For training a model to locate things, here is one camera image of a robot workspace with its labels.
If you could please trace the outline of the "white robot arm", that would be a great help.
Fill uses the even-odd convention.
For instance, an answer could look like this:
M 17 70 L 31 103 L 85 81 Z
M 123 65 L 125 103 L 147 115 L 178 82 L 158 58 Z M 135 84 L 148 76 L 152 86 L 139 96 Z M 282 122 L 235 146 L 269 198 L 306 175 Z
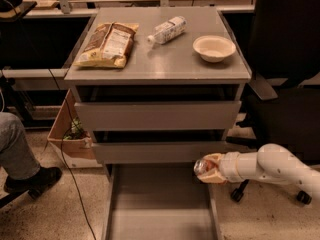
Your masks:
M 255 180 L 271 184 L 294 184 L 301 189 L 299 201 L 320 199 L 320 172 L 304 164 L 286 148 L 266 144 L 256 152 L 213 153 L 196 161 L 194 173 L 204 183 L 245 183 Z

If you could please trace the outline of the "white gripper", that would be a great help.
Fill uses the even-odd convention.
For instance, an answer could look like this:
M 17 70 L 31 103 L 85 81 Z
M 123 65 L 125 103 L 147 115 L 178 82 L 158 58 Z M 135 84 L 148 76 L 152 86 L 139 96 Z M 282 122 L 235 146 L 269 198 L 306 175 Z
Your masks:
M 226 154 L 213 153 L 204 156 L 205 160 L 219 162 L 219 170 L 214 172 L 207 172 L 199 177 L 199 179 L 208 184 L 224 184 L 227 182 L 235 183 L 239 181 L 239 174 L 237 171 L 238 152 L 228 152 Z

